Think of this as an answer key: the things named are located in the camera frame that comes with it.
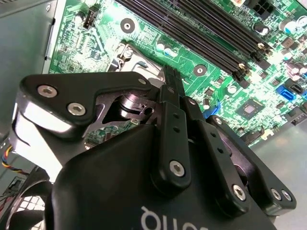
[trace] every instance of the capacitor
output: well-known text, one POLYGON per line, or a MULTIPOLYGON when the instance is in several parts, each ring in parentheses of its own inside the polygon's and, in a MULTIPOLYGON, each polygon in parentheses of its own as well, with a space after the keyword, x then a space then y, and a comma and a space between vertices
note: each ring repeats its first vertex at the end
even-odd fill
POLYGON ((267 27, 266 25, 264 25, 263 23, 255 23, 253 26, 253 29, 260 35, 265 36, 268 34, 268 32, 270 31, 269 27, 267 27))
POLYGON ((227 88, 227 91, 230 93, 230 94, 235 94, 236 93, 236 86, 235 85, 232 85, 232 86, 229 86, 227 88))
POLYGON ((164 50, 164 48, 165 48, 164 41, 161 41, 161 40, 157 41, 156 48, 157 48, 158 51, 164 50))
POLYGON ((307 73, 307 65, 304 65, 302 62, 297 62, 296 66, 299 68, 299 74, 307 73))
POLYGON ((299 67, 294 64, 293 62, 287 63, 287 67, 291 74, 298 74, 299 73, 299 67))
POLYGON ((301 76, 299 76, 298 74, 291 74, 289 73, 289 77, 293 80, 293 81, 298 81, 301 76))
POLYGON ((288 60, 290 60, 290 59, 293 57, 293 55, 291 54, 291 52, 290 52, 289 50, 287 50, 287 49, 282 50, 282 51, 281 51, 281 54, 282 54, 283 59, 284 59, 285 61, 288 61, 288 60))
POLYGON ((210 101, 208 98, 204 98, 202 101, 204 110, 210 109, 210 101))
POLYGON ((307 25, 307 16, 301 16, 297 19, 296 24, 298 27, 305 27, 307 25))
POLYGON ((293 34, 296 31, 296 22, 291 19, 285 19, 279 23, 279 29, 287 34, 293 34))
POLYGON ((84 22, 84 20, 85 20, 85 13, 79 11, 74 18, 75 24, 80 25, 82 22, 84 22))
POLYGON ((165 53, 166 55, 170 55, 171 52, 172 52, 172 47, 171 47, 170 45, 166 45, 166 46, 164 47, 164 53, 165 53))

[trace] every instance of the black connector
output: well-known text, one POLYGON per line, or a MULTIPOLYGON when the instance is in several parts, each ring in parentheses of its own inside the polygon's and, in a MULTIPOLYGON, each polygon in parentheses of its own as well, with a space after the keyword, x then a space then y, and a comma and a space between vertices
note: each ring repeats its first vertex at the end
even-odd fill
POLYGON ((83 28, 89 30, 94 26, 94 22, 97 18, 99 9, 95 6, 92 6, 88 9, 88 13, 85 19, 85 22, 83 24, 83 28))
POLYGON ((284 115, 287 121, 294 126, 306 121, 307 114, 304 113, 298 106, 284 115))
POLYGON ((246 134, 244 134, 241 139, 245 142, 245 144, 250 145, 254 143, 258 138, 260 138, 264 134, 264 128, 261 126, 261 130, 252 132, 249 131, 246 134))
POLYGON ((11 184, 8 186, 8 188, 5 190, 3 195, 11 196, 18 193, 22 185, 24 184, 24 181, 25 179, 16 176, 11 182, 11 184))
POLYGON ((285 83, 284 86, 286 88, 288 88, 289 90, 291 90, 292 92, 295 92, 299 95, 302 95, 305 91, 302 88, 302 86, 300 86, 300 84, 296 83, 295 81, 293 81, 292 79, 288 79, 285 83))

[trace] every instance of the mounting hole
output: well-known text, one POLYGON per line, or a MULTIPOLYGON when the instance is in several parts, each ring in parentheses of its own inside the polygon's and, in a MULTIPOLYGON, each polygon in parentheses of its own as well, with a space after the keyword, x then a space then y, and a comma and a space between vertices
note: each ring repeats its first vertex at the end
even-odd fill
POLYGON ((174 118, 176 118, 176 119, 179 119, 179 118, 180 118, 179 115, 176 114, 176 113, 173 113, 173 116, 174 116, 174 118))
POLYGON ((207 72, 207 67, 205 67, 204 65, 197 65, 193 70, 193 73, 195 74, 196 77, 204 76, 206 72, 207 72))
POLYGON ((220 148, 217 148, 217 150, 220 152, 220 153, 224 153, 224 151, 220 148))
POLYGON ((125 18, 120 22, 121 30, 126 34, 131 34, 135 30, 134 21, 131 18, 125 18))
POLYGON ((173 130, 176 132, 176 133, 180 133, 180 129, 178 127, 174 127, 173 130))
POLYGON ((154 112, 153 108, 147 108, 147 109, 145 109, 144 114, 146 116, 149 116, 149 115, 153 114, 153 112, 154 112))

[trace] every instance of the black plastic bracket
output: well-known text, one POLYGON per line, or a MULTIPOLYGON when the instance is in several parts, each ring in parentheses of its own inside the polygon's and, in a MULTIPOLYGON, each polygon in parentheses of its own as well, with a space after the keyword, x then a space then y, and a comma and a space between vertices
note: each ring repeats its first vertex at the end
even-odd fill
POLYGON ((166 196, 175 196, 191 183, 189 142, 186 114, 179 108, 177 89, 180 86, 176 81, 167 82, 169 84, 160 89, 159 104, 156 107, 159 147, 156 151, 158 154, 153 156, 151 177, 160 192, 166 196))
POLYGON ((232 149, 233 164, 242 169, 247 178, 249 193, 264 213, 268 216, 279 216, 295 209, 294 195, 225 121, 217 116, 210 116, 207 122, 214 125, 226 139, 232 149))
POLYGON ((189 97, 183 97, 182 106, 188 114, 189 133, 199 144, 205 159, 210 161, 215 172, 214 194, 219 207, 229 216, 240 216, 250 209, 250 197, 244 190, 244 185, 230 159, 217 129, 206 123, 201 115, 198 104, 189 97), (242 196, 236 196, 236 188, 241 189, 242 196))

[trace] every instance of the screw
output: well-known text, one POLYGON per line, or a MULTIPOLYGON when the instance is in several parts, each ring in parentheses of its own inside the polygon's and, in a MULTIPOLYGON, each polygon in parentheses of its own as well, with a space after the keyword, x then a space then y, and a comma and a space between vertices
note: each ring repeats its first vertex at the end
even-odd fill
POLYGON ((234 184, 232 186, 232 190, 234 191, 236 197, 239 198, 239 200, 241 200, 241 201, 245 201, 246 200, 245 192, 244 192, 244 190, 240 186, 234 184))
POLYGON ((58 95, 58 91, 49 85, 41 85, 37 88, 37 92, 43 97, 52 98, 58 95))
POLYGON ((83 105, 79 103, 70 103, 67 106, 68 112, 75 116, 83 116, 86 112, 86 109, 83 105))
POLYGON ((192 105, 196 105, 196 102, 195 102, 192 98, 189 98, 189 102, 190 102, 192 105))
POLYGON ((271 191, 272 191, 272 193, 273 193, 273 195, 276 199, 282 200, 282 197, 280 196, 280 194, 275 189, 272 188, 271 191))
POLYGON ((283 193, 284 197, 286 197, 286 199, 287 199, 288 201, 292 201, 291 196, 290 196, 285 190, 282 190, 282 193, 283 193))
POLYGON ((167 89, 168 89, 168 91, 170 91, 171 93, 175 93, 175 91, 174 91, 174 89, 173 89, 173 88, 168 87, 167 89))
POLYGON ((46 11, 49 12, 50 9, 51 9, 51 4, 48 4, 48 5, 46 6, 46 11))
POLYGON ((139 82, 142 83, 143 85, 146 85, 146 82, 142 78, 139 78, 139 82))
POLYGON ((216 118, 215 118, 215 121, 216 121, 216 123, 218 123, 219 125, 221 125, 221 124, 222 124, 221 119, 220 119, 220 118, 218 118, 218 117, 216 117, 216 118))
POLYGON ((178 161, 171 161, 169 164, 169 169, 176 176, 179 176, 179 177, 184 176, 184 173, 185 173, 184 167, 178 161))
POLYGON ((123 56, 125 59, 131 58, 133 55, 133 50, 132 49, 126 49, 123 56))

